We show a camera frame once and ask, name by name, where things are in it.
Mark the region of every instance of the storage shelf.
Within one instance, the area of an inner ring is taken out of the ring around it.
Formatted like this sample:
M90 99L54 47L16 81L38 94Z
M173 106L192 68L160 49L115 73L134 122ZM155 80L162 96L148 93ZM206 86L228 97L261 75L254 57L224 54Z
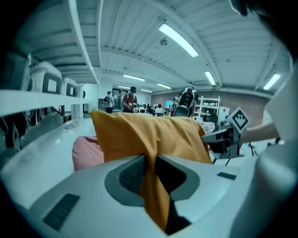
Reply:
M50 106L96 103L77 97L19 90L0 90L0 102L0 117Z
M218 99L203 98L203 101L218 101Z
M204 106L204 105L202 105L202 107L211 108L211 109L218 109L219 108L218 106Z

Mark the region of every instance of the ceiling light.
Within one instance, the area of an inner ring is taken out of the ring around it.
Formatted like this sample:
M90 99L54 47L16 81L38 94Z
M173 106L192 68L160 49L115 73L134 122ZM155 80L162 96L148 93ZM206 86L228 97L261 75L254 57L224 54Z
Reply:
M168 86L165 86L165 85L162 85L162 84L157 84L158 86L161 86L161 87L165 87L165 88L167 88L167 89L171 89L170 87L168 87Z
M137 78L137 77L134 77L134 76L129 76L129 75L123 75L123 77L131 78L131 79L137 79L137 80L140 80L140 81L145 81L144 79L140 79L140 78Z
M199 54L197 51L184 39L178 32L173 30L171 27L169 27L167 24L162 24L158 30L160 30L162 33L166 34L170 38L172 38L174 41L176 41L180 46L184 48L192 57L196 57Z
M210 73L210 71L206 71L205 74L206 74L207 78L209 79L211 85L215 85L214 78L212 77L212 74Z
M141 89L141 91L152 93L152 91Z
M277 80L279 80L280 76L280 74L275 73L270 81L265 85L264 90L268 90L269 88L271 88L272 85L275 84Z
M127 88L127 89L130 89L130 87L123 87L123 86L118 86L118 87L120 87L120 88Z

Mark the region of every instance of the backpack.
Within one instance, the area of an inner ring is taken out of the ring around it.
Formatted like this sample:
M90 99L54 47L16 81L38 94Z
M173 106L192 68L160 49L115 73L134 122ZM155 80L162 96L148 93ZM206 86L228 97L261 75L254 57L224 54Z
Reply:
M104 103L108 103L108 96L106 96L106 97L103 99L103 102L104 102Z

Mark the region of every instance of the vent grille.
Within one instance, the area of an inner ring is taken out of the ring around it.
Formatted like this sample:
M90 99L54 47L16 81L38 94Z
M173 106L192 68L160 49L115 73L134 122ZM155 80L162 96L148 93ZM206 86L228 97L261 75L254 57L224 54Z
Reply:
M66 194L43 219L43 222L59 231L79 198L79 196L73 194Z

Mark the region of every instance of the computer screen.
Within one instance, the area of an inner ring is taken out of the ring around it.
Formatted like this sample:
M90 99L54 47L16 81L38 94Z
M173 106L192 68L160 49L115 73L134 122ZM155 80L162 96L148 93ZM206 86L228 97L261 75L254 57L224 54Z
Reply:
M172 100L166 101L166 108L169 108L169 106L172 104L173 104Z

